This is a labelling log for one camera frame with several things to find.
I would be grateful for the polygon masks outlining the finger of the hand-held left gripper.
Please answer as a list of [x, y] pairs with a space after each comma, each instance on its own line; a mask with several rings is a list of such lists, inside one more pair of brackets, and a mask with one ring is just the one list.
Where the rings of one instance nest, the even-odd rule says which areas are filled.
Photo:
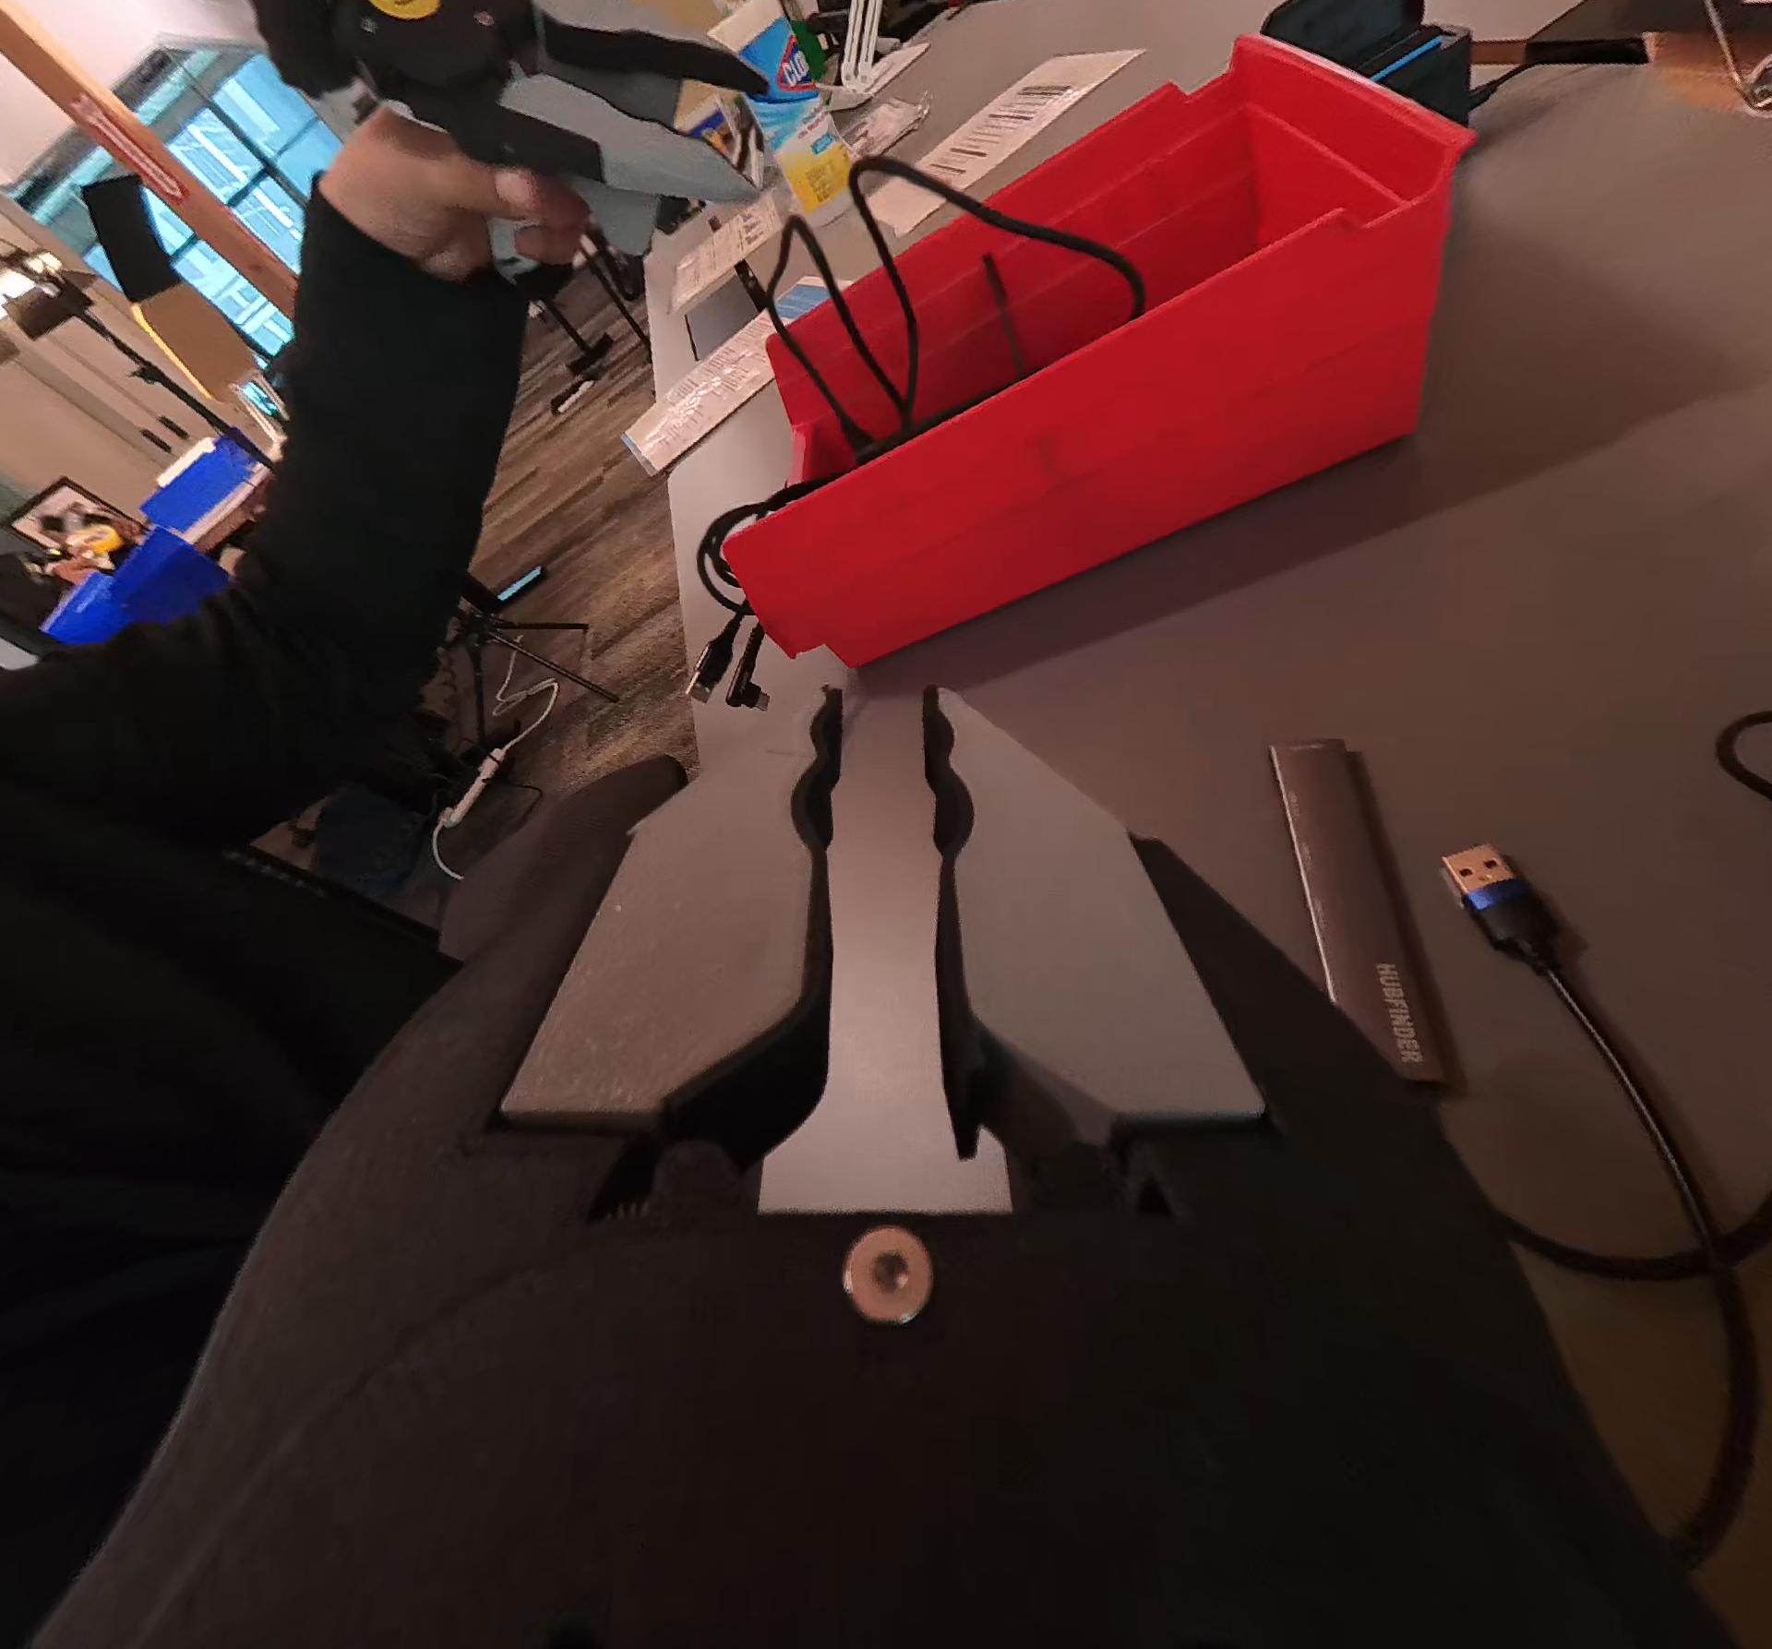
[[643, 198], [736, 204], [753, 183], [710, 141], [676, 131], [676, 84], [657, 74], [483, 74], [481, 125], [495, 161]]
[[647, 74], [765, 98], [767, 76], [706, 32], [637, 0], [530, 0], [546, 66]]

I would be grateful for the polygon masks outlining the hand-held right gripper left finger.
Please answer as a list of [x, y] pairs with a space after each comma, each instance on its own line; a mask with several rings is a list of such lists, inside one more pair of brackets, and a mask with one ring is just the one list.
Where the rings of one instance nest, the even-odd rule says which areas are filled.
[[501, 1107], [518, 1128], [757, 1168], [831, 1065], [832, 791], [827, 688], [643, 820]]

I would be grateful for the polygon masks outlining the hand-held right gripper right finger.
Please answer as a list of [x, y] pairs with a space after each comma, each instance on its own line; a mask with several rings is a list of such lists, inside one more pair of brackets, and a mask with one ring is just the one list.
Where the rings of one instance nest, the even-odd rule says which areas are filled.
[[1135, 836], [957, 692], [921, 704], [943, 1087], [963, 1156], [1251, 1128], [1267, 1101]]

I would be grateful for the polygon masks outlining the grey usb hub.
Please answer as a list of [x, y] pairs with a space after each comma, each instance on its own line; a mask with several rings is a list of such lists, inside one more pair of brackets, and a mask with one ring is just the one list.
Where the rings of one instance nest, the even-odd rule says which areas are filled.
[[1332, 1004], [1415, 1087], [1453, 1065], [1364, 759], [1340, 739], [1273, 745], [1299, 884]]

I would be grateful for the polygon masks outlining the red plastic bin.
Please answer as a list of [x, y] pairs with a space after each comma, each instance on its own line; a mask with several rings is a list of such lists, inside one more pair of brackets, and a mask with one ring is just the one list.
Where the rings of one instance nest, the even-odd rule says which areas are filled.
[[992, 198], [886, 157], [767, 344], [787, 489], [704, 558], [860, 668], [1415, 431], [1475, 133], [1267, 38]]

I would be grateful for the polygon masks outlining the person's left hand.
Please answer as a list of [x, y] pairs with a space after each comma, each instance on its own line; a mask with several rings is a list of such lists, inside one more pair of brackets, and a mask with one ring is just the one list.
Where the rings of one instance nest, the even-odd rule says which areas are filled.
[[520, 260], [570, 265], [591, 220], [562, 181], [475, 161], [447, 133], [392, 109], [352, 133], [319, 196], [366, 240], [447, 283], [495, 267], [503, 224]]

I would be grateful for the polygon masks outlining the disinfectant wipes canister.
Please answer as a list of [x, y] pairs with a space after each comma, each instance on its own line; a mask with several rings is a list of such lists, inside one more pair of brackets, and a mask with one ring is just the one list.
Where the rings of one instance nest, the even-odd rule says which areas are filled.
[[852, 151], [783, 3], [742, 0], [714, 26], [712, 38], [765, 82], [746, 102], [803, 218], [829, 226], [844, 216], [852, 208]]

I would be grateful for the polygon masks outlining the white barcode paper sheet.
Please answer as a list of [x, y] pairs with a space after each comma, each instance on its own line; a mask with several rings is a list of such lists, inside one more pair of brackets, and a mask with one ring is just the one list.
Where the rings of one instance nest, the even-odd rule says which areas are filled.
[[919, 163], [943, 186], [967, 190], [1141, 60], [1145, 50], [1072, 54], [1032, 68]]

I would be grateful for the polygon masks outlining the person's body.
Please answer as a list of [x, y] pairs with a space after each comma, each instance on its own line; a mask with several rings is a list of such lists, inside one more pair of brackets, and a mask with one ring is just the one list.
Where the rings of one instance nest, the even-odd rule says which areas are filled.
[[451, 980], [244, 840], [141, 824], [5, 674], [3, 1630], [28, 1646], [179, 1417], [291, 1174]]

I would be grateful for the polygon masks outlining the framed picture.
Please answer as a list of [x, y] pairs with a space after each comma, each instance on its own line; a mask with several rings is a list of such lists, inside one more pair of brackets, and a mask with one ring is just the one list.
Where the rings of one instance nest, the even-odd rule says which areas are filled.
[[5, 528], [46, 554], [104, 570], [117, 566], [149, 530], [141, 518], [68, 479], [17, 506]]

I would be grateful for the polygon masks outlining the stack of blue bins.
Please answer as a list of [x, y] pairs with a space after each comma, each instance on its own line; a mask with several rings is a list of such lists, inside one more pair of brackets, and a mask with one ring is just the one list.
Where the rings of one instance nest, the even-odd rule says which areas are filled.
[[196, 613], [230, 585], [224, 554], [256, 528], [271, 479], [269, 465], [230, 439], [192, 447], [145, 500], [141, 538], [60, 599], [40, 625], [44, 641], [100, 645], [141, 623]]

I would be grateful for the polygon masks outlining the black charging case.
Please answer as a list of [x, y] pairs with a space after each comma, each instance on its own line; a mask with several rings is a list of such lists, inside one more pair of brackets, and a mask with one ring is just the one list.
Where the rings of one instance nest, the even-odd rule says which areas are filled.
[[1431, 23], [1425, 0], [1285, 0], [1261, 34], [1455, 125], [1473, 119], [1475, 36], [1467, 26]]

